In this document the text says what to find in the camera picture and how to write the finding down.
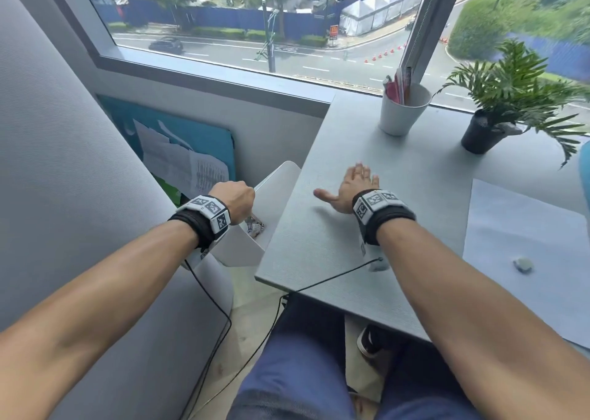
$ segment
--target wooden floor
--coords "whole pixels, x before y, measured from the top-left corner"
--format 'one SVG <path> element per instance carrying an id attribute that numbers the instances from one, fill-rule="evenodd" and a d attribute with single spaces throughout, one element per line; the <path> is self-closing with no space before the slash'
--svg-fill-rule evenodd
<path id="1" fill-rule="evenodd" d="M 211 363 L 191 420 L 225 420 L 242 380 L 258 359 L 260 351 L 229 387 L 203 405 L 236 375 L 260 345 L 273 323 L 278 299 L 284 294 L 256 282 L 254 267 L 232 267 L 229 272 L 234 283 L 233 326 Z M 346 318 L 346 379 L 350 387 L 370 399 L 354 400 L 359 418 L 365 420 L 373 418 L 378 406 L 376 402 L 383 387 L 383 367 L 374 369 L 356 348 L 356 339 L 364 326 L 359 319 Z"/>

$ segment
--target gray partition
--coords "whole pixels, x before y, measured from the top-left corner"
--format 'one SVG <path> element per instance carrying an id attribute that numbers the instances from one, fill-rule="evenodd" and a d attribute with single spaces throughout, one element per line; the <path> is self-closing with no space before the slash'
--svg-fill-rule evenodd
<path id="1" fill-rule="evenodd" d="M 0 27 L 3 330 L 174 206 L 19 0 L 0 0 Z M 198 275 L 229 312 L 225 269 L 209 256 Z M 224 325 L 179 269 L 51 418 L 179 418 Z"/>

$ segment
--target black plant pot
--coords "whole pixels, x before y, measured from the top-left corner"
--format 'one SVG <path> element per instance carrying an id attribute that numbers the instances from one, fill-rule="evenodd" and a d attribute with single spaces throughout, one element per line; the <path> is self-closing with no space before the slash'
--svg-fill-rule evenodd
<path id="1" fill-rule="evenodd" d="M 461 146 L 470 153 L 484 154 L 507 136 L 508 134 L 501 129 L 490 128 L 485 112 L 479 109 L 471 117 L 467 131 L 461 139 Z"/>

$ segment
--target white paper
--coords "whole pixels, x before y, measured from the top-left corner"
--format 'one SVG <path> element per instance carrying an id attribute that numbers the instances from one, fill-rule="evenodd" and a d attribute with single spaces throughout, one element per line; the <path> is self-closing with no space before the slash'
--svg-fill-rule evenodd
<path id="1" fill-rule="evenodd" d="M 144 151 L 145 167 L 188 198 L 207 194 L 217 182 L 229 180 L 227 165 L 219 159 L 171 144 L 165 135 L 136 120 L 134 123 Z"/>
<path id="2" fill-rule="evenodd" d="M 527 257 L 531 274 L 512 260 Z M 563 338 L 590 348 L 590 245 L 586 218 L 473 180 L 463 258 Z"/>

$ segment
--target street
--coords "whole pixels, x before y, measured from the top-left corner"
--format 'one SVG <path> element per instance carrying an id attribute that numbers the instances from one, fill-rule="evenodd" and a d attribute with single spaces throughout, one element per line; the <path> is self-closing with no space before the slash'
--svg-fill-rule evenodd
<path id="1" fill-rule="evenodd" d="M 454 6 L 442 37 L 449 37 L 465 2 L 462 1 Z M 319 83 L 325 83 L 325 80 L 336 81 L 348 87 L 357 86 L 360 90 L 381 93 L 385 75 L 394 73 L 399 65 L 403 45 L 407 42 L 409 33 L 402 29 L 373 41 L 337 50 L 275 45 L 276 71 L 277 74 L 285 76 L 319 80 Z M 153 40 L 160 37 L 162 35 L 136 33 L 114 33 L 113 35 L 117 44 L 140 49 L 147 49 Z M 184 56 L 188 58 L 233 65 L 256 72 L 269 70 L 265 58 L 256 60 L 257 52 L 262 49 L 262 43 L 185 36 L 178 36 L 178 38 L 184 46 Z M 457 65 L 455 60 L 446 53 L 445 47 L 445 44 L 437 44 L 421 82 L 432 93 L 441 88 L 446 77 Z M 460 109 L 477 109 L 468 97 L 467 90 L 463 88 L 446 88 L 435 95 L 432 102 Z M 563 115 L 573 113 L 579 113 L 578 120 L 587 123 L 590 128 L 590 105 L 570 104 L 562 111 Z"/>

